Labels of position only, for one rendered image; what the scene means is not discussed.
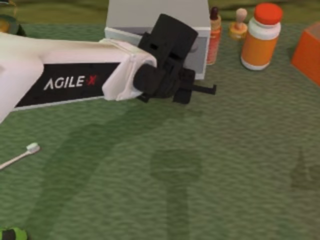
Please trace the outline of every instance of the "orange box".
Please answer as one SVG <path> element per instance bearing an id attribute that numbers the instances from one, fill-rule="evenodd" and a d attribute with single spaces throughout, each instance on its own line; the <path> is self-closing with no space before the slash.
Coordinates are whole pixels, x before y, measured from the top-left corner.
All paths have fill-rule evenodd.
<path id="1" fill-rule="evenodd" d="M 320 86 L 320 22 L 303 31 L 291 63 Z"/>

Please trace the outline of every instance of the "green carpet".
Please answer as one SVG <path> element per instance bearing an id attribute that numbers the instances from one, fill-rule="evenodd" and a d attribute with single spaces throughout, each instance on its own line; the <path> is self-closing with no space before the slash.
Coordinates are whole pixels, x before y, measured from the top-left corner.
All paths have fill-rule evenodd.
<path id="1" fill-rule="evenodd" d="M 32 142 L 42 151 L 0 172 L 0 225 L 32 240 L 319 239 L 320 89 L 290 65 L 304 27 L 283 26 L 261 72 L 241 66 L 224 31 L 200 83 L 217 94 L 188 106 L 101 99 L 13 112 L 0 163 Z M 25 26 L 90 41 L 103 28 Z"/>

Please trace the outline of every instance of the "gray box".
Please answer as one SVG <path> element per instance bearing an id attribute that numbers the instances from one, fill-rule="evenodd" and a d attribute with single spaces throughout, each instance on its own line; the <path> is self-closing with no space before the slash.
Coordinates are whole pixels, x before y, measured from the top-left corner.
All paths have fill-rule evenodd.
<path id="1" fill-rule="evenodd" d="M 197 80 L 203 80 L 211 32 L 208 0 L 109 0 L 105 37 L 117 38 L 111 29 L 135 35 L 151 32 L 160 14 L 176 18 L 198 32 L 184 66 L 196 72 Z"/>

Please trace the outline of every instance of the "box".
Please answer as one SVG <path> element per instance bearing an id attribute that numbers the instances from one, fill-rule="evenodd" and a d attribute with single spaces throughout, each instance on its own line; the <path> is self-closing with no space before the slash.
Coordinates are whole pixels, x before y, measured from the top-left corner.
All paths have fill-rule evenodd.
<path id="1" fill-rule="evenodd" d="M 196 72 L 196 80 L 205 78 L 210 40 L 210 15 L 208 0 L 109 0 L 106 38 L 120 38 L 137 44 L 140 37 L 122 38 L 111 29 L 135 35 L 151 32 L 160 14 L 167 14 L 189 25 L 198 32 L 184 66 Z"/>
<path id="2" fill-rule="evenodd" d="M 320 22 L 303 31 L 291 63 L 320 86 Z"/>

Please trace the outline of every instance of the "white toothbrush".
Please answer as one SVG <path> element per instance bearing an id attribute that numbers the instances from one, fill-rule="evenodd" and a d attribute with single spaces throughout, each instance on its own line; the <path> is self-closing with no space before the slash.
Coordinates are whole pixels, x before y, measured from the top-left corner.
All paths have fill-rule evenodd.
<path id="1" fill-rule="evenodd" d="M 40 146 L 38 145 L 38 143 L 36 143 L 36 142 L 31 143 L 30 145 L 26 146 L 26 151 L 24 153 L 22 153 L 19 156 L 16 156 L 15 158 L 1 164 L 0 171 L 4 168 L 8 167 L 9 165 L 19 161 L 20 159 L 28 156 L 28 155 L 32 155 L 32 154 L 37 153 L 39 150 L 40 150 Z"/>

